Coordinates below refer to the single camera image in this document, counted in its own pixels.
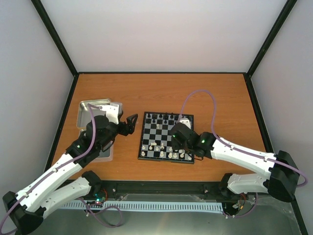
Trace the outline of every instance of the robotic arm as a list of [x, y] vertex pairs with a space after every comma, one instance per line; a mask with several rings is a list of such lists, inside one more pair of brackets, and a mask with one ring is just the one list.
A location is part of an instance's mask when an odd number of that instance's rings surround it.
[[[114, 141], [118, 134], [126, 136], [134, 132], [137, 114], [128, 117], [127, 122], [121, 122], [122, 104], [110, 103], [100, 109], [106, 113], [94, 117], [95, 140], [92, 146], [94, 127], [90, 122], [86, 131], [80, 134], [61, 158], [40, 178], [17, 193], [8, 192], [3, 197], [6, 211], [10, 212], [12, 221], [22, 235], [37, 229], [48, 215], [63, 204], [87, 194], [95, 195], [100, 191], [101, 180], [92, 171], [85, 172], [71, 184], [59, 188], [66, 179], [98, 157], [100, 151], [104, 151], [104, 147]], [[279, 151], [276, 155], [255, 151], [209, 132], [198, 135], [190, 128], [190, 121], [186, 118], [180, 119], [172, 128], [170, 135], [174, 150], [184, 149], [201, 158], [224, 160], [255, 172], [247, 175], [225, 174], [219, 186], [224, 198], [230, 199], [243, 192], [264, 192], [284, 202], [294, 199], [299, 174], [277, 164], [285, 164], [297, 170], [288, 153]], [[86, 155], [79, 157], [90, 147], [91, 150]]]
[[65, 180], [79, 172], [92, 160], [99, 156], [111, 141], [114, 141], [118, 134], [127, 136], [135, 129], [138, 115], [132, 115], [126, 122], [121, 122], [123, 115], [122, 104], [110, 103], [99, 107], [105, 111], [105, 115], [95, 116], [95, 141], [92, 149], [84, 157], [66, 164], [68, 161], [82, 155], [90, 147], [93, 126], [92, 122], [82, 132], [61, 158], [41, 177], [29, 186], [17, 193], [8, 192], [3, 197], [6, 211], [9, 211], [22, 197], [25, 197], [10, 213], [12, 221], [22, 235], [26, 235], [37, 229], [42, 221], [67, 202], [87, 194], [95, 195], [101, 189], [100, 178], [92, 171], [85, 172], [77, 180], [60, 189], [57, 189]]
[[[224, 160], [255, 172], [248, 175], [225, 174], [219, 186], [223, 197], [231, 198], [234, 194], [243, 192], [263, 192], [280, 201], [294, 200], [299, 174], [271, 161], [282, 162], [297, 169], [287, 152], [264, 153], [231, 143], [224, 138], [218, 140], [209, 132], [198, 135], [190, 129], [190, 122], [186, 118], [182, 118], [170, 134], [174, 150], [184, 149], [198, 157]], [[263, 159], [250, 154], [262, 156]]]

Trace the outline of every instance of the white wall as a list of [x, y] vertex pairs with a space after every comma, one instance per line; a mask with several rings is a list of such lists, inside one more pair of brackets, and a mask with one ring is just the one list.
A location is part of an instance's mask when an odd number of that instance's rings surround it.
[[43, 173], [71, 82], [31, 1], [0, 1], [1, 198]]
[[78, 71], [246, 72], [286, 0], [42, 0]]
[[298, 1], [252, 82], [275, 151], [294, 158], [310, 183], [296, 197], [313, 234], [313, 1]]

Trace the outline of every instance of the wooden table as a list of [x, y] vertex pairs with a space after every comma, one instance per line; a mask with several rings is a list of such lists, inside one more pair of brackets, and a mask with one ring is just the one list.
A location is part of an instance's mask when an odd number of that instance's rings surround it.
[[[109, 98], [122, 102], [121, 120], [138, 114], [132, 135], [117, 136], [113, 161], [91, 163], [84, 171], [93, 170], [103, 180], [220, 181], [225, 173], [250, 173], [237, 165], [210, 159], [195, 164], [178, 164], [138, 160], [143, 113], [179, 113], [185, 98], [194, 90], [207, 89], [217, 101], [215, 131], [227, 140], [264, 151], [261, 134], [242, 74], [81, 74], [68, 110], [53, 163], [78, 137], [76, 127], [79, 102]], [[195, 117], [196, 132], [210, 132], [213, 103], [205, 93], [189, 99], [184, 110]]]

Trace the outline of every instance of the gray floor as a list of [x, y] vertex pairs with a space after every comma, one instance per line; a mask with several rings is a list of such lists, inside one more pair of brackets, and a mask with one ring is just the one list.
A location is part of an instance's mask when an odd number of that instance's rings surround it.
[[[115, 229], [100, 225], [83, 211], [57, 210], [33, 235], [300, 235], [291, 205], [262, 198], [256, 210], [240, 219], [197, 212], [123, 212], [124, 224]], [[99, 215], [117, 223], [118, 212]]]

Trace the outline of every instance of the metal tray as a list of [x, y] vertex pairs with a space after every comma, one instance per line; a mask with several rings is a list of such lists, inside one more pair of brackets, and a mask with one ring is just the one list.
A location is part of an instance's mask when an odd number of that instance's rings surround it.
[[[83, 131], [86, 131], [86, 129], [81, 129], [79, 131], [79, 135], [83, 132]], [[111, 148], [109, 148], [107, 151], [105, 152], [102, 152], [100, 151], [100, 154], [99, 156], [92, 161], [92, 163], [97, 163], [97, 162], [109, 162], [109, 161], [112, 161], [113, 159], [113, 146], [114, 144], [111, 146]]]
[[[88, 104], [92, 105], [104, 105], [109, 104], [111, 102], [110, 99], [94, 99], [94, 100], [85, 100], [79, 103], [78, 115], [77, 115], [77, 128], [86, 128], [87, 124], [91, 121], [91, 116], [88, 109]], [[92, 108], [93, 115], [103, 115], [105, 112], [99, 109]]]

